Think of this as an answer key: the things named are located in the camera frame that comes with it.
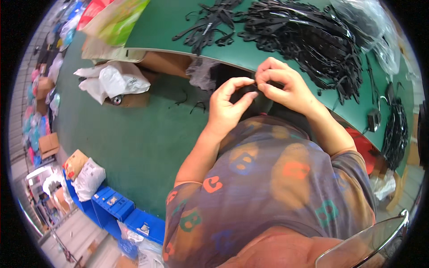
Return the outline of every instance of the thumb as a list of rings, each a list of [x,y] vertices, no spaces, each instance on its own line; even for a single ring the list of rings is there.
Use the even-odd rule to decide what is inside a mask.
[[[239,99],[234,104],[234,109],[236,109],[240,113],[244,113],[257,96],[258,96],[258,93],[255,91],[247,92],[246,94],[244,94],[244,96],[241,99]]]
[[[262,91],[267,98],[275,102],[284,103],[287,101],[288,92],[283,89],[265,83],[258,84],[258,89]]]

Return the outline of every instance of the hand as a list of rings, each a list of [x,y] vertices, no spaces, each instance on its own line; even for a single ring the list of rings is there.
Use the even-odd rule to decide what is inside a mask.
[[[231,95],[239,88],[253,84],[247,77],[235,77],[223,83],[210,98],[210,110],[206,129],[223,139],[237,126],[243,113],[258,96],[257,92],[248,92],[235,104],[230,103]]]
[[[310,108],[319,102],[297,71],[273,57],[258,66],[255,78],[258,89],[267,98],[303,115],[307,115]],[[283,89],[267,84],[269,80],[283,83]]]

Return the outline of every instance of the person's right hand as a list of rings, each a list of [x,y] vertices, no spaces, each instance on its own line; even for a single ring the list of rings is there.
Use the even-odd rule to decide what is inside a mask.
[[[267,98],[303,115],[307,115],[310,108],[319,102],[297,71],[273,57],[259,65],[255,80]],[[267,84],[269,80],[283,83],[283,89]]]

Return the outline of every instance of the metal eyeglass frame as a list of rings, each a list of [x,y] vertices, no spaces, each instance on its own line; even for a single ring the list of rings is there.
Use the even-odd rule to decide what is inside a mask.
[[[333,250],[335,250],[335,249],[337,249],[337,248],[339,248],[341,245],[343,245],[344,243],[346,243],[347,241],[349,241],[349,240],[351,240],[352,238],[354,238],[354,237],[356,237],[356,236],[358,236],[358,235],[360,235],[361,233],[363,233],[363,232],[366,232],[367,230],[369,230],[370,228],[373,228],[374,226],[376,226],[376,225],[378,225],[378,224],[380,224],[380,223],[384,223],[384,222],[386,222],[386,221],[388,221],[388,220],[392,220],[392,219],[397,219],[397,218],[401,218],[401,217],[403,217],[404,219],[403,219],[403,221],[402,221],[402,223],[401,224],[399,224],[399,226],[395,229],[395,231],[393,231],[393,233],[391,234],[391,236],[389,236],[377,249],[375,249],[371,254],[369,254],[366,258],[364,258],[362,261],[360,261],[358,264],[356,264],[356,265],[354,265],[353,267],[351,267],[351,268],[357,268],[357,267],[359,267],[359,266],[361,266],[364,262],[366,262],[367,260],[369,260],[372,256],[374,256],[375,254],[377,254],[384,246],[386,246],[395,236],[396,236],[396,234],[399,232],[399,230],[402,228],[402,227],[404,227],[405,229],[404,229],[404,232],[407,232],[407,230],[408,230],[408,216],[409,216],[409,213],[408,213],[408,210],[407,209],[403,209],[399,214],[398,214],[398,216],[397,217],[393,217],[393,218],[390,218],[390,219],[387,219],[387,220],[384,220],[384,221],[381,221],[381,222],[379,222],[379,223],[376,223],[376,224],[374,224],[373,226],[370,226],[370,227],[368,227],[368,228],[366,228],[365,230],[363,230],[363,231],[360,231],[359,233],[357,233],[357,234],[355,234],[355,235],[353,235],[353,236],[351,236],[350,238],[348,238],[348,239],[346,239],[346,240],[344,240],[344,241],[342,241],[341,243],[339,243],[338,245],[336,245],[335,247],[333,247],[333,248],[330,248],[330,249],[328,249],[327,251],[325,251],[324,253],[322,253],[320,256],[318,256],[318,258],[314,261],[314,263],[315,264],[317,264],[317,261],[321,258],[321,257],[323,257],[324,255],[326,255],[327,253],[329,253],[330,251],[333,251]]]

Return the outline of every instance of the skin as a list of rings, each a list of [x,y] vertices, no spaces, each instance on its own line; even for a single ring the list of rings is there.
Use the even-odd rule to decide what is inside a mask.
[[[258,67],[255,80],[267,98],[307,117],[320,147],[330,156],[356,151],[352,137],[315,98],[301,75],[287,64],[270,57]],[[267,84],[270,80],[284,84],[284,88]],[[222,139],[237,126],[258,93],[249,92],[235,104],[229,102],[231,95],[254,82],[246,77],[231,78],[213,93],[208,123],[180,167],[174,186],[187,182],[202,184],[216,161]],[[221,267],[314,267],[320,254],[340,242],[335,238],[308,238],[285,227],[272,227]]]

